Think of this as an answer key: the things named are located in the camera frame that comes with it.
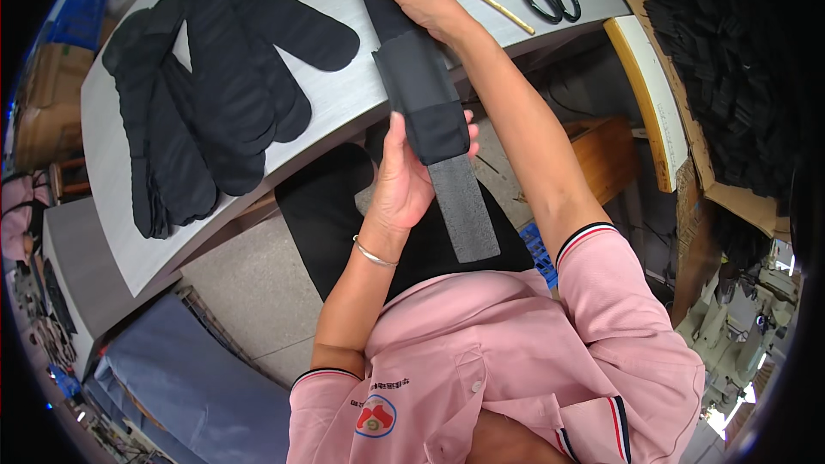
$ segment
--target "gray table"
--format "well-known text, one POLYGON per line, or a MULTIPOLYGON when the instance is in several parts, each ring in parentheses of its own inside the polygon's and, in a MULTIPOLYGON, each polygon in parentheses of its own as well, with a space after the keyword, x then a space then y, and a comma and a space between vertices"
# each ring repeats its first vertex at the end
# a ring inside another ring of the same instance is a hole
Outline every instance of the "gray table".
MULTIPOLYGON (((129 12, 157 1, 137 0, 129 12)), ((255 191, 242 198, 222 197, 210 218, 178 228, 165 241, 145 240, 132 222, 129 150, 118 94, 101 58, 95 60, 82 88, 83 148, 103 232, 132 294, 163 280, 222 226, 302 165, 386 116, 387 96, 370 56, 379 46, 378 39, 362 0, 302 1, 355 29, 361 38, 357 56, 345 69, 327 73, 279 50, 312 103, 309 127, 298 139, 275 143, 266 150, 266 177, 255 191)), ((552 25, 536 16, 522 0, 497 0, 536 29, 536 35, 531 37, 480 0, 459 1, 507 48, 511 57, 561 44, 580 33, 601 28, 604 19, 629 12, 624 0, 580 0, 582 17, 576 24, 552 25)), ((175 53, 188 64, 185 33, 181 33, 175 53)), ((450 66, 456 67, 456 63, 452 61, 450 66)), ((464 78, 460 68, 451 73, 455 80, 464 78)))

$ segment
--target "stool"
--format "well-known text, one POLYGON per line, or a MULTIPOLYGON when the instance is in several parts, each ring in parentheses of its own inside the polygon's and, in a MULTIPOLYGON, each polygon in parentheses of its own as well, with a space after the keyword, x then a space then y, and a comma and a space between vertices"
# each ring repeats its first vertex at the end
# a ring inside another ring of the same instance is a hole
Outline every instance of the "stool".
POLYGON ((92 186, 87 181, 73 180, 71 183, 64 182, 64 171, 80 169, 86 165, 86 158, 75 158, 73 160, 61 161, 49 165, 49 186, 55 205, 63 202, 65 196, 88 196, 92 195, 92 186))

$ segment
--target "pile of socks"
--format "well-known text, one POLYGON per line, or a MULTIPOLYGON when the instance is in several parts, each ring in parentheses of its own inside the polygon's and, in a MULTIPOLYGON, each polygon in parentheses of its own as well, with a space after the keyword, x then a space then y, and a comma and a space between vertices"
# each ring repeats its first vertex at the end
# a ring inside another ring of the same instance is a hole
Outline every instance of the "pile of socks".
POLYGON ((103 65, 119 93, 144 237, 208 217, 219 191, 253 191, 264 151, 309 125, 309 100, 275 46, 336 71, 359 39, 297 0, 160 0, 113 33, 103 65), (191 71, 171 53, 184 20, 191 71))

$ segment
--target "printed logo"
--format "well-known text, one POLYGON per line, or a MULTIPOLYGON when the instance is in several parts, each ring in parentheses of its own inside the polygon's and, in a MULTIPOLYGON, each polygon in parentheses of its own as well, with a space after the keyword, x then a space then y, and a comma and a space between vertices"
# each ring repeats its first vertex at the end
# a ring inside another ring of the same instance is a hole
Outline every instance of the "printed logo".
POLYGON ((366 399, 356 423, 356 433, 369 438, 382 438, 395 427, 397 411, 385 397, 374 394, 366 399))

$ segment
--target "workshop floor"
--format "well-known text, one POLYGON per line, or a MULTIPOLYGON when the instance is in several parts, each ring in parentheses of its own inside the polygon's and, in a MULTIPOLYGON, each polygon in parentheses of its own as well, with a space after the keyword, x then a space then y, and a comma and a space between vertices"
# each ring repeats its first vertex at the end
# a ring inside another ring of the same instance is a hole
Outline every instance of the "workshop floor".
MULTIPOLYGON (((476 175, 520 228, 532 219, 530 207, 489 119, 478 124, 476 175)), ((369 189, 359 194, 360 208, 368 206, 369 195, 369 189)), ((181 271, 235 341, 282 386, 309 369, 322 303, 283 217, 262 222, 181 271)))

